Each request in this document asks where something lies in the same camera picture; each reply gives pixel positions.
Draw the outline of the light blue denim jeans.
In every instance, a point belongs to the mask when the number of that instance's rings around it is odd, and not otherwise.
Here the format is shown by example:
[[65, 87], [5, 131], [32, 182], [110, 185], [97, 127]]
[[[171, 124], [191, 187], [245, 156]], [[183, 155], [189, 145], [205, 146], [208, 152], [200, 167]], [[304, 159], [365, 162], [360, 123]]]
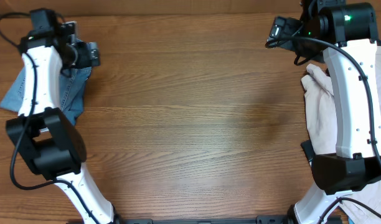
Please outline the light blue denim jeans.
[[54, 47], [40, 46], [22, 54], [24, 68], [18, 74], [0, 108], [28, 116], [35, 99], [34, 114], [60, 108], [75, 124], [83, 113], [83, 96], [90, 67], [63, 70], [63, 60]]

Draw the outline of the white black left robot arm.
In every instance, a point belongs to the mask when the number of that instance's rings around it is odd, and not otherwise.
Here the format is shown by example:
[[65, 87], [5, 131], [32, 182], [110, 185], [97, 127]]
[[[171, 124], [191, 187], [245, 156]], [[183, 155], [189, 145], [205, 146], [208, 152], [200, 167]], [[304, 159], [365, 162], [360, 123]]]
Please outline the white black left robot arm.
[[121, 223], [87, 168], [83, 138], [60, 105], [62, 70], [99, 66], [97, 44], [77, 40], [77, 23], [65, 22], [51, 9], [35, 9], [26, 16], [32, 30], [15, 46], [24, 63], [24, 98], [18, 117], [6, 122], [14, 145], [11, 181], [22, 190], [56, 185], [83, 223]]

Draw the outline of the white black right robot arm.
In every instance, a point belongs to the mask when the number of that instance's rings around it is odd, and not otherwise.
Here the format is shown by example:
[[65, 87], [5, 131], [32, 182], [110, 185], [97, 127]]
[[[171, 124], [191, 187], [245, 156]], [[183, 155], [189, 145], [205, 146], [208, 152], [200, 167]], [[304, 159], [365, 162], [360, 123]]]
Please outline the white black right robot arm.
[[381, 180], [381, 114], [375, 78], [379, 33], [367, 2], [303, 1], [299, 19], [276, 17], [266, 47], [295, 52], [295, 64], [324, 62], [332, 81], [336, 150], [306, 151], [313, 185], [286, 215], [260, 215], [257, 223], [335, 223], [338, 203]]

